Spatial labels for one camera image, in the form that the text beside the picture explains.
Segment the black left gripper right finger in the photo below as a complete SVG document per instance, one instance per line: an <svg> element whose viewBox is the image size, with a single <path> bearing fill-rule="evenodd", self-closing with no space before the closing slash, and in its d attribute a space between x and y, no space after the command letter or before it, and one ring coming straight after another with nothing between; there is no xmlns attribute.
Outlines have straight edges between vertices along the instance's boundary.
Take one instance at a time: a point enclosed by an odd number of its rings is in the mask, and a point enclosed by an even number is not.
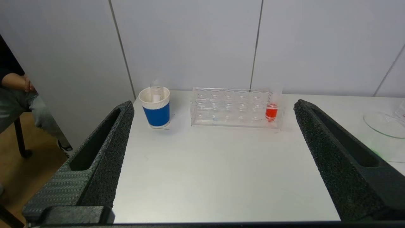
<svg viewBox="0 0 405 228"><path fill-rule="evenodd" d="M294 112L341 221L404 220L404 175L316 105Z"/></svg>

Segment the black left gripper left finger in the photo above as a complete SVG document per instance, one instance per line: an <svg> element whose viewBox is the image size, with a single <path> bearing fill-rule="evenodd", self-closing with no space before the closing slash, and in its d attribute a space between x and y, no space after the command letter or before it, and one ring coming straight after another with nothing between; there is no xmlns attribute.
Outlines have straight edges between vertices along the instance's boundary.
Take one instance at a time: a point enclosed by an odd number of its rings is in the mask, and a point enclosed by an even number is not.
<svg viewBox="0 0 405 228"><path fill-rule="evenodd" d="M26 221L51 206L112 207L133 117L131 101L117 105L24 206Z"/></svg>

